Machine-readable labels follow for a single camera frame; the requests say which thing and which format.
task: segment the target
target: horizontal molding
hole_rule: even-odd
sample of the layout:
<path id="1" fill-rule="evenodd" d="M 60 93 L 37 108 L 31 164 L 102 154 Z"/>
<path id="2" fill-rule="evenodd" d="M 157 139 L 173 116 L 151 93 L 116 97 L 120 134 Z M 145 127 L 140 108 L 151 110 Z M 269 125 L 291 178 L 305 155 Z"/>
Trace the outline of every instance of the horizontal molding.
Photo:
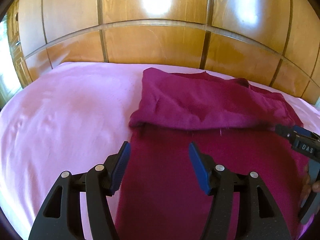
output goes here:
<path id="1" fill-rule="evenodd" d="M 185 21 L 178 21 L 178 20 L 165 20 L 165 19 L 145 19 L 145 20 L 129 20 L 129 21 L 121 21 L 121 22 L 113 22 L 113 23 L 107 23 L 107 24 L 101 24 L 101 25 L 97 25 L 97 26 L 93 26 L 93 27 L 89 27 L 83 30 L 79 30 L 73 33 L 69 33 L 65 36 L 62 36 L 54 41 L 49 42 L 48 44 L 36 49 L 35 51 L 31 52 L 30 54 L 28 54 L 27 56 L 25 56 L 24 59 L 27 59 L 29 57 L 31 57 L 32 55 L 40 52 L 43 49 L 47 49 L 59 42 L 65 41 L 67 39 L 85 34 L 85 33 L 89 33 L 89 32 L 94 32 L 94 31 L 100 31 L 100 30 L 106 30 L 106 29 L 110 29 L 110 28 L 118 28 L 118 27 L 127 27 L 127 26 L 146 26 L 146 25 L 156 25 L 156 26 L 182 26 L 182 27 L 189 27 L 189 28 L 193 28 L 193 29 L 200 29 L 200 30 L 204 30 L 204 31 L 209 31 L 211 33 L 215 33 L 217 35 L 222 35 L 225 37 L 229 37 L 238 41 L 242 41 L 245 42 L 247 44 L 251 44 L 253 46 L 257 46 L 263 50 L 266 50 L 274 55 L 277 55 L 279 58 L 281 58 L 284 62 L 288 62 L 291 65 L 296 66 L 298 69 L 300 69 L 306 76 L 308 76 L 308 74 L 303 71 L 299 66 L 297 66 L 295 63 L 293 63 L 292 61 L 290 61 L 289 59 L 287 59 L 285 56 L 283 56 L 282 54 L 278 53 L 277 51 L 269 48 L 268 46 L 255 41 L 251 38 L 248 38 L 244 35 L 241 35 L 239 33 L 235 33 L 232 31 L 228 31 L 226 29 L 221 29 L 218 27 L 214 27 L 214 26 L 210 26 L 210 25 L 205 25 L 205 24 L 200 24 L 200 23 L 193 23 L 193 22 L 185 22 Z"/>

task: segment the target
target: silver screw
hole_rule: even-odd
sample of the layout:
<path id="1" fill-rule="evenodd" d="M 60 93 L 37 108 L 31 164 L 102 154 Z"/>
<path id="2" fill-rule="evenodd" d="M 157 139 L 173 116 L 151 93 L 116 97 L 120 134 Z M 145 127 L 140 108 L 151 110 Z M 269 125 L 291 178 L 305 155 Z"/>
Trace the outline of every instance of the silver screw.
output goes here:
<path id="1" fill-rule="evenodd" d="M 254 179 L 259 177 L 258 173 L 256 173 L 255 171 L 250 172 L 250 176 L 253 177 Z"/>
<path id="2" fill-rule="evenodd" d="M 64 171 L 63 173 L 61 173 L 61 177 L 66 178 L 70 175 L 70 173 L 68 171 Z"/>
<path id="3" fill-rule="evenodd" d="M 216 166 L 216 170 L 217 170 L 217 171 L 224 171 L 224 166 L 218 164 L 218 165 Z"/>
<path id="4" fill-rule="evenodd" d="M 95 167 L 96 171 L 102 171 L 104 169 L 104 166 L 102 164 L 99 164 Z"/>

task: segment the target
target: bed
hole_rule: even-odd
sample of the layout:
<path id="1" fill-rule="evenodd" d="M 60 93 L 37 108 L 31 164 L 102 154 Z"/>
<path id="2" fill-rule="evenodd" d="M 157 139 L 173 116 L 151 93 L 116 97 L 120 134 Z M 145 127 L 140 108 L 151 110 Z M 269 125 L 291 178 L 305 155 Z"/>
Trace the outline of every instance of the bed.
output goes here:
<path id="1" fill-rule="evenodd" d="M 0 112 L 0 206 L 22 239 L 28 239 L 37 212 L 62 171 L 87 172 L 130 140 L 129 118 L 141 99 L 142 72 L 150 67 L 169 73 L 203 72 L 167 65 L 67 62 L 19 92 Z M 320 133 L 315 107 L 251 84 L 281 93 L 304 127 Z M 119 194 L 108 198 L 113 220 Z M 84 236 L 92 239 L 85 194 L 81 203 Z"/>

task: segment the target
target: finger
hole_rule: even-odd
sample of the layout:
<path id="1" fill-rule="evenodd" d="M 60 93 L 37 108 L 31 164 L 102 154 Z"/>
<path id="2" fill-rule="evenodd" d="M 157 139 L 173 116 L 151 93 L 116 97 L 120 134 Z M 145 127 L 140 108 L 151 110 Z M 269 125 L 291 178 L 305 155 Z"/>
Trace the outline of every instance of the finger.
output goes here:
<path id="1" fill-rule="evenodd" d="M 307 199 L 310 193 L 311 193 L 311 186 L 304 185 L 301 191 L 300 199 Z"/>
<path id="2" fill-rule="evenodd" d="M 312 185 L 312 190 L 317 193 L 320 192 L 320 180 Z"/>
<path id="3" fill-rule="evenodd" d="M 304 172 L 308 173 L 309 172 L 309 164 L 304 166 L 303 170 L 304 170 Z"/>
<path id="4" fill-rule="evenodd" d="M 302 185 L 310 184 L 310 175 L 306 174 L 302 179 Z"/>

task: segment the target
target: red fabric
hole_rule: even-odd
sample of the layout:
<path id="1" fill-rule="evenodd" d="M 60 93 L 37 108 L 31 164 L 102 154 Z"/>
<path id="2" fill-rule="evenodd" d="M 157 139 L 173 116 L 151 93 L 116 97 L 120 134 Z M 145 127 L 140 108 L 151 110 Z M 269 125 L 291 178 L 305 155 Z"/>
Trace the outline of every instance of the red fabric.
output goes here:
<path id="1" fill-rule="evenodd" d="M 196 180 L 188 157 L 191 141 L 232 172 L 258 172 L 296 234 L 300 177 L 308 159 L 269 131 L 276 123 L 302 125 L 281 94 L 244 79 L 157 69 L 144 71 L 142 85 L 130 120 L 132 153 L 116 221 L 121 240 L 200 238 L 212 197 Z M 236 203 L 228 239 L 236 230 Z"/>

